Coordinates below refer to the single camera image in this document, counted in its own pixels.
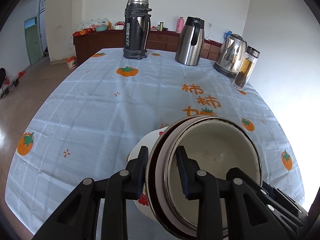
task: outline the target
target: carafe black handle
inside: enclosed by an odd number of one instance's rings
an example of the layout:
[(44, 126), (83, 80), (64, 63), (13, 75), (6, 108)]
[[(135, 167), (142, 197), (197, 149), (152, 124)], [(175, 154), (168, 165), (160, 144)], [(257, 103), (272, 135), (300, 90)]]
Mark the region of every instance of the carafe black handle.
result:
[(148, 38), (148, 34), (150, 31), (150, 14), (146, 14), (145, 15), (145, 25), (144, 25), (144, 31), (143, 31), (143, 37), (142, 37), (142, 41), (141, 41), (141, 51), (144, 51), (146, 49), (146, 44), (147, 44), (147, 38)]
[(196, 46), (198, 42), (199, 32), (200, 32), (200, 24), (195, 22), (193, 23), (193, 25), (195, 26), (195, 30), (193, 31), (191, 45)]

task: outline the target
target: tile floor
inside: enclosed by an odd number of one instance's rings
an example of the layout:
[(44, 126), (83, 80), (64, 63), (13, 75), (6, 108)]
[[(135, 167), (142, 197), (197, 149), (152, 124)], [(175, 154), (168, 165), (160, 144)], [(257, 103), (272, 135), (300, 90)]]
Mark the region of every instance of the tile floor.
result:
[(29, 66), (19, 85), (12, 87), (9, 94), (0, 100), (0, 208), (21, 240), (30, 240), (33, 235), (4, 201), (11, 161), (22, 134), (36, 112), (73, 70), (69, 70), (66, 63), (50, 65), (49, 57), (43, 58)]

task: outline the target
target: red flower print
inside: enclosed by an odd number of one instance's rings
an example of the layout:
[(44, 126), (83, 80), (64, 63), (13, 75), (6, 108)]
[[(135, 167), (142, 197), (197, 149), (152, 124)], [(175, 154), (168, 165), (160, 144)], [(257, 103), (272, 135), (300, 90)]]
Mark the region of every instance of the red flower print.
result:
[(142, 205), (149, 205), (148, 204), (148, 199), (147, 199), (147, 196), (146, 195), (144, 195), (144, 194), (141, 194), (140, 195), (140, 198), (138, 199), (138, 202), (140, 203), (140, 204), (142, 204)]

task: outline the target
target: tablecloth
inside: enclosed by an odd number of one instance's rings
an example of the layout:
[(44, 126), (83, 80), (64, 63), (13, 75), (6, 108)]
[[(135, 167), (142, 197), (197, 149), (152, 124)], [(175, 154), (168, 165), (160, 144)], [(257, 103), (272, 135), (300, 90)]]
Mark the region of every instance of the tablecloth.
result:
[[(174, 56), (149, 50), (147, 58), (130, 60), (122, 49), (103, 49), (44, 102), (18, 144), (5, 191), (9, 208), (32, 233), (84, 178), (109, 178), (125, 168), (144, 135), (194, 114), (244, 127), (260, 154), (263, 180), (303, 202), (292, 148), (254, 88), (238, 91), (210, 60), (192, 67)], [(127, 202), (129, 239), (174, 239)]]

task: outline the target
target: pink bottle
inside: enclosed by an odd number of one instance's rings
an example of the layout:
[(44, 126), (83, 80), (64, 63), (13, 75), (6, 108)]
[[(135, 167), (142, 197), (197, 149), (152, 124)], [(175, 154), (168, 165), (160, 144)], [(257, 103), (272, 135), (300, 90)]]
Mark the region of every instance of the pink bottle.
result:
[(183, 19), (183, 17), (180, 17), (178, 22), (177, 22), (176, 33), (181, 33), (182, 29), (183, 29), (183, 26), (184, 26), (184, 19)]

